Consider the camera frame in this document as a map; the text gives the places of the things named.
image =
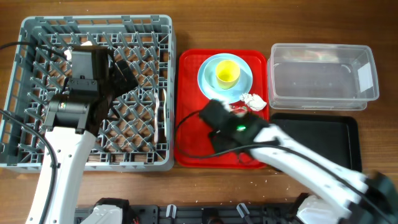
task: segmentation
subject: dish rack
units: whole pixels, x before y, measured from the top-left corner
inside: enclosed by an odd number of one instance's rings
[[[109,47],[114,49],[115,60],[129,62],[139,81],[139,87],[113,101],[121,119],[102,122],[85,170],[171,169],[176,38],[169,16],[28,17],[22,22],[19,41],[58,52],[87,41]],[[17,46],[4,109],[44,134],[41,125],[45,120],[45,104],[60,92],[64,78],[71,74],[71,61],[39,48]],[[154,142],[155,95],[160,100],[157,144]],[[113,112],[109,111],[108,116],[114,116]],[[0,167],[39,172],[44,144],[10,121],[1,121],[0,132]]]

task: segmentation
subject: wooden table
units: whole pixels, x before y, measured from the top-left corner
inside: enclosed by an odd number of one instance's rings
[[[178,54],[191,48],[255,49],[274,43],[361,44],[372,48],[380,98],[364,111],[301,112],[353,116],[359,124],[364,170],[377,169],[398,185],[398,2],[396,1],[0,1],[0,44],[16,41],[27,16],[168,14]],[[4,104],[15,48],[0,52]],[[0,170],[0,223],[24,223],[39,178]],[[232,205],[292,202],[304,186],[273,170],[185,169],[169,172],[86,172],[79,205],[101,197],[133,204]]]

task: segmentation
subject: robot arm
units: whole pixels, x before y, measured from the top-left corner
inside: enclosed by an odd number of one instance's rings
[[[69,95],[59,93],[52,97],[43,125],[47,130],[45,137],[53,146],[58,161],[55,183],[50,184],[52,161],[46,148],[27,224],[40,223],[43,213],[47,214],[46,224],[73,223],[81,178],[100,124],[104,119],[115,120],[107,118],[113,100],[138,86],[128,64],[115,62],[113,52],[106,47],[76,46],[72,60]],[[51,187],[53,193],[47,201]],[[129,215],[128,200],[106,202],[94,210],[87,223],[104,223],[109,218],[111,223],[122,223]]]
[[[280,139],[280,146],[299,152],[317,161],[319,164],[322,164],[323,167],[326,167],[336,175],[347,180],[360,192],[365,193],[367,191],[368,186],[364,183],[366,180],[364,174],[346,169],[325,159],[290,138],[276,125],[270,124],[268,128],[263,128],[255,137],[254,142],[272,141],[275,138]],[[322,198],[317,200],[317,203],[319,203],[319,205],[328,206],[327,209],[323,207],[322,210],[329,213],[329,215],[322,213],[320,217],[322,222],[320,222],[321,220],[317,219],[318,217],[316,216],[319,215],[319,213],[314,213],[313,215],[305,213],[307,215],[306,217],[301,217],[300,214],[298,214],[298,217],[304,223],[338,223],[340,218],[348,218],[351,215],[351,211],[348,208],[351,202],[358,204],[361,201],[359,195],[334,179],[330,174],[295,154],[273,147],[251,149],[250,154],[253,158],[276,167],[290,175]],[[321,209],[319,205],[315,204],[314,207],[305,209],[305,212],[309,209],[319,211]]]
[[[386,176],[377,173],[369,178],[341,167],[301,145],[278,126],[251,113],[237,116],[216,100],[211,100],[199,117],[213,129],[210,136],[216,152],[246,148],[238,153],[246,152],[280,169],[321,198],[311,196],[300,205],[297,217],[305,224],[342,220],[398,223],[398,193]]]

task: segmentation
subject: black cable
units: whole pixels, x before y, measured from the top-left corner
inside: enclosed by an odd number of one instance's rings
[[[62,93],[66,90],[68,82],[69,82],[69,77],[66,77],[66,78],[63,80],[63,85],[62,85],[62,89],[61,89],[60,94],[62,94]]]
[[[26,131],[30,132],[31,134],[36,135],[44,143],[45,147],[47,147],[47,149],[49,150],[50,157],[51,157],[51,165],[50,166],[51,166],[52,169],[51,169],[51,180],[50,180],[49,192],[47,193],[47,198],[45,199],[42,216],[41,216],[40,221],[39,221],[40,224],[43,224],[44,221],[45,221],[45,217],[47,216],[47,212],[49,210],[49,206],[50,206],[53,190],[54,190],[54,187],[55,187],[55,178],[57,176],[57,164],[58,164],[58,162],[57,162],[57,157],[55,155],[55,151],[54,151],[53,147],[51,146],[51,144],[47,141],[47,139],[45,137],[43,137],[39,132],[33,130],[28,125],[18,121],[15,117],[13,117],[12,115],[9,115],[7,112],[5,112],[2,109],[0,109],[0,113],[3,115],[3,117],[6,117],[7,119],[12,121],[13,123],[16,123],[16,124],[24,127],[24,129],[26,129]]]
[[[193,115],[199,113],[200,110],[198,111],[194,111],[190,114],[188,114],[188,116],[184,117],[179,124],[177,125],[177,127],[175,128],[175,136],[177,135],[177,131],[179,129],[179,127],[190,117],[192,117]],[[274,149],[280,149],[283,150],[285,152],[291,153],[295,156],[298,156],[306,161],[308,161],[309,163],[317,166],[319,169],[325,171],[327,174],[331,175],[334,179],[336,179],[338,182],[342,183],[343,185],[345,185],[347,188],[349,188],[350,190],[352,190],[354,193],[358,194],[370,207],[372,207],[383,219],[385,219],[386,222],[388,222],[389,224],[393,224],[389,217],[382,211],[380,210],[372,201],[370,201],[370,199],[367,198],[367,196],[365,196],[365,194],[363,194],[362,192],[360,192],[358,189],[356,189],[354,186],[352,186],[350,183],[348,183],[345,179],[339,177],[338,175],[336,175],[334,172],[332,172],[331,170],[327,169],[326,167],[324,167],[323,165],[319,164],[317,161],[314,161],[313,159],[299,153],[296,152],[292,149],[289,149],[287,147],[283,147],[283,146],[275,146],[275,145],[269,145],[269,144],[250,144],[250,145],[245,145],[245,146],[239,146],[239,147],[235,147],[232,149],[228,149],[225,150],[223,152],[218,152],[218,153],[214,153],[211,155],[207,155],[207,156],[194,156],[194,155],[190,155],[184,151],[182,151],[176,140],[175,140],[175,147],[177,148],[177,151],[181,154],[183,154],[184,156],[187,156],[189,158],[194,158],[194,159],[208,159],[208,158],[212,158],[212,157],[217,157],[217,156],[222,156],[224,154],[230,153],[230,152],[234,152],[234,151],[241,151],[243,149],[255,149],[255,148],[259,148],[259,147],[271,147]]]
[[[119,121],[120,120],[120,114],[118,113],[118,111],[113,107],[113,105],[111,105],[111,111],[116,115],[116,118],[106,118],[107,120],[110,121]]]
[[[49,52],[51,52],[51,53],[53,53],[55,55],[58,55],[61,58],[67,59],[67,56],[65,54],[63,54],[63,53],[61,54],[61,53],[58,53],[58,52],[56,52],[56,51],[54,51],[54,50],[52,50],[52,49],[50,49],[48,47],[43,47],[41,45],[33,44],[33,43],[30,43],[30,42],[24,42],[24,41],[10,42],[8,44],[4,44],[4,45],[0,46],[0,50],[5,49],[6,47],[15,46],[15,45],[28,45],[29,47],[33,47],[33,48],[37,47],[37,48],[40,48],[40,49],[43,49],[43,50],[47,50],[47,51],[49,51]]]

